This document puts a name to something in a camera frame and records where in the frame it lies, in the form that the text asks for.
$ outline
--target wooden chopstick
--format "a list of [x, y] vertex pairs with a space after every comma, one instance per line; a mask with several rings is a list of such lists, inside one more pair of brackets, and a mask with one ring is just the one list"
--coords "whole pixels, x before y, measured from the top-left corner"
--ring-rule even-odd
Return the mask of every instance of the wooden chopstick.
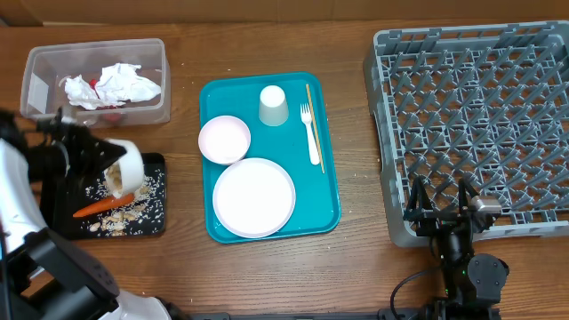
[[317, 138], [318, 156], [320, 156], [320, 165], [322, 166], [322, 173], [324, 170], [324, 160], [322, 159], [322, 149], [320, 148], [320, 139], [318, 138], [317, 119], [314, 115], [314, 107], [312, 107], [312, 96], [310, 95], [310, 85], [306, 84], [306, 94], [309, 96], [310, 113], [312, 114], [312, 126], [314, 127], [314, 135]]

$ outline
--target clear plastic bin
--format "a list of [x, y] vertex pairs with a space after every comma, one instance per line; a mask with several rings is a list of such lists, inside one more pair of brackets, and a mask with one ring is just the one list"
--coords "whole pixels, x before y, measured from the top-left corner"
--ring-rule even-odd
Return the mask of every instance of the clear plastic bin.
[[77, 120], [99, 128], [170, 121], [170, 66], [160, 39], [34, 48], [29, 53], [22, 83], [21, 114], [34, 120], [53, 117], [60, 106], [68, 104], [65, 78], [82, 75], [86, 82], [99, 80], [103, 68], [118, 62], [141, 65], [137, 74], [160, 85], [162, 93], [149, 101], [128, 101], [116, 109], [89, 111], [77, 107]]

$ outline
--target black tray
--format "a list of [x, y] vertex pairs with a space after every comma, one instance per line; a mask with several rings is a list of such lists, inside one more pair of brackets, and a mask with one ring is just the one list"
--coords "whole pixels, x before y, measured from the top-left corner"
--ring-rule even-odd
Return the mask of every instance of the black tray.
[[[149, 200], [144, 201], [146, 209], [142, 211], [142, 216], [146, 218], [127, 222], [123, 236], [153, 236], [165, 231], [166, 165], [164, 157], [158, 153], [145, 153], [142, 154], [142, 162], [144, 163], [145, 184], [148, 183], [148, 178], [153, 179], [155, 184], [149, 191]], [[102, 198], [95, 192], [102, 181], [104, 181], [103, 173], [97, 179], [84, 182], [81, 188], [73, 188], [66, 181], [44, 181], [40, 209], [48, 226], [70, 240], [118, 237], [100, 228], [96, 232], [89, 229], [92, 224], [108, 217], [111, 211], [84, 218], [73, 218], [73, 213], [77, 210]], [[141, 201], [136, 201], [132, 206], [141, 204]]]

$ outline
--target plastic tray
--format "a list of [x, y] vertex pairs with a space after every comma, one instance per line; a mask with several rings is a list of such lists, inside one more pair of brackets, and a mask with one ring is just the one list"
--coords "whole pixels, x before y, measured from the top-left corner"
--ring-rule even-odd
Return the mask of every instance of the plastic tray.
[[385, 30], [364, 63], [381, 146], [391, 240], [427, 244], [403, 221], [413, 179], [438, 209], [457, 182], [496, 196], [476, 239], [569, 232], [569, 24]]
[[[139, 218], [126, 224], [124, 236], [159, 236], [165, 231], [166, 163], [164, 157], [158, 153], [143, 153], [142, 161], [144, 175], [154, 179], [157, 188], [149, 201], [124, 207], [128, 209], [144, 204], [148, 208], [142, 213], [146, 218]], [[77, 188], [75, 184], [68, 184], [65, 180], [45, 180], [40, 209], [48, 226], [69, 240], [117, 237], [100, 229], [97, 232], [89, 230], [89, 226], [93, 223], [101, 222], [102, 218], [108, 217], [109, 212], [93, 214], [82, 219], [73, 218], [73, 213], [77, 210], [100, 200], [100, 196], [95, 194], [100, 180], [104, 180], [102, 173], [96, 179], [84, 182], [83, 186], [92, 190], [90, 195], [85, 193], [86, 188]]]
[[[325, 174], [322, 174], [320, 166], [312, 165], [309, 161], [306, 129], [301, 121], [301, 103], [308, 101], [306, 83], [310, 85], [312, 94]], [[288, 120], [278, 127], [266, 126], [259, 119], [260, 91], [270, 84], [283, 88], [288, 102]], [[224, 115], [236, 116], [249, 126], [252, 139], [245, 157], [274, 161], [293, 179], [297, 197], [292, 217], [275, 234], [262, 239], [313, 235], [333, 230], [340, 221], [341, 206], [320, 82], [305, 72], [212, 81], [200, 94], [201, 125]], [[203, 166], [205, 227], [210, 236], [223, 244], [259, 240], [236, 236], [220, 224], [213, 210], [212, 193], [215, 182], [227, 166], [214, 164], [204, 157]]]

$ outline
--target carrot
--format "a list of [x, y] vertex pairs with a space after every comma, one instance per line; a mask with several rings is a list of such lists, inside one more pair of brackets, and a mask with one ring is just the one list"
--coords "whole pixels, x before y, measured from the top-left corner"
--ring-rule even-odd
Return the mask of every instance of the carrot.
[[88, 215], [92, 215], [95, 213], [104, 212], [106, 210], [118, 208], [119, 206], [129, 204], [132, 201], [134, 201], [134, 194], [128, 194], [128, 195], [123, 196], [122, 198], [118, 198], [118, 199], [113, 197], [113, 196], [110, 196], [110, 197], [102, 199], [102, 200], [100, 200], [94, 204], [88, 205], [85, 208], [79, 210], [78, 212], [75, 212], [73, 214], [73, 217], [74, 218], [83, 218], [83, 217], [86, 217]]

